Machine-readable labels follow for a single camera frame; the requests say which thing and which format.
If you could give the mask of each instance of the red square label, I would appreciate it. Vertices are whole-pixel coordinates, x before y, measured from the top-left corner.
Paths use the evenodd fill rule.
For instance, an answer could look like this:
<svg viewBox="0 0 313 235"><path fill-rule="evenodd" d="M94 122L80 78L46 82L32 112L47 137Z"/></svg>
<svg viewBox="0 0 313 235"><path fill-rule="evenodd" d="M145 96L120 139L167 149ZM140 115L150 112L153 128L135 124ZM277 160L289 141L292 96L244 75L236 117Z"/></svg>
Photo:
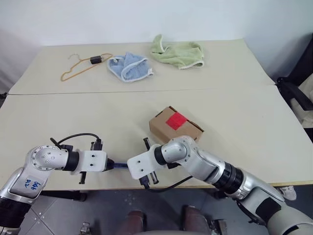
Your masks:
<svg viewBox="0 0 313 235"><path fill-rule="evenodd" d="M187 118L185 118L179 112L176 112L173 115L171 115L171 117L166 121L166 124L168 124L172 129L177 130L186 121L187 121Z"/></svg>

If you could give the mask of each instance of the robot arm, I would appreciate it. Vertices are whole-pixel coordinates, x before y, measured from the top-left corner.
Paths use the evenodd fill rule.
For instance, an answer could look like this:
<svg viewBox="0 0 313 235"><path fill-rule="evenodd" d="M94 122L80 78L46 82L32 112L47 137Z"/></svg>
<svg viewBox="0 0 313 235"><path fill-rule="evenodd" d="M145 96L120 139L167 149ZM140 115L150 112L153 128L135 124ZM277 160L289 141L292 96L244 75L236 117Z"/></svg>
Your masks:
<svg viewBox="0 0 313 235"><path fill-rule="evenodd" d="M30 150L24 167L17 169L0 190L0 235L18 234L24 215L53 170L71 171L71 174L104 171L107 159L107 154L101 150L72 151L53 145Z"/></svg>
<svg viewBox="0 0 313 235"><path fill-rule="evenodd" d="M252 222L266 225L270 235L312 234L313 220L286 205L282 195L252 174L201 149L188 136L155 144L127 161L134 179L177 163L196 179L214 185L237 201Z"/></svg>

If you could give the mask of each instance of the gray floor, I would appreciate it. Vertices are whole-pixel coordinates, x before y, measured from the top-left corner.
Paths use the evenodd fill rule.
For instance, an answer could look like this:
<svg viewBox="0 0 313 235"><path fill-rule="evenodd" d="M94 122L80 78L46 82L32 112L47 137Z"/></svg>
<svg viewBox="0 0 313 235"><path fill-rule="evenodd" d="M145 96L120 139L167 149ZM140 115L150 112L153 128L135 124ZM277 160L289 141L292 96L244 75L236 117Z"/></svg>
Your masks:
<svg viewBox="0 0 313 235"><path fill-rule="evenodd" d="M288 203L313 217L313 187L295 188L298 198ZM202 189L91 191L85 202L40 196L26 215L20 234L77 235L86 221L93 235L112 235L126 214L135 209L147 214L148 230L177 230L183 205L193 205L214 219L226 219L229 235L268 235L265 227L249 224L234 201L216 200Z"/></svg>

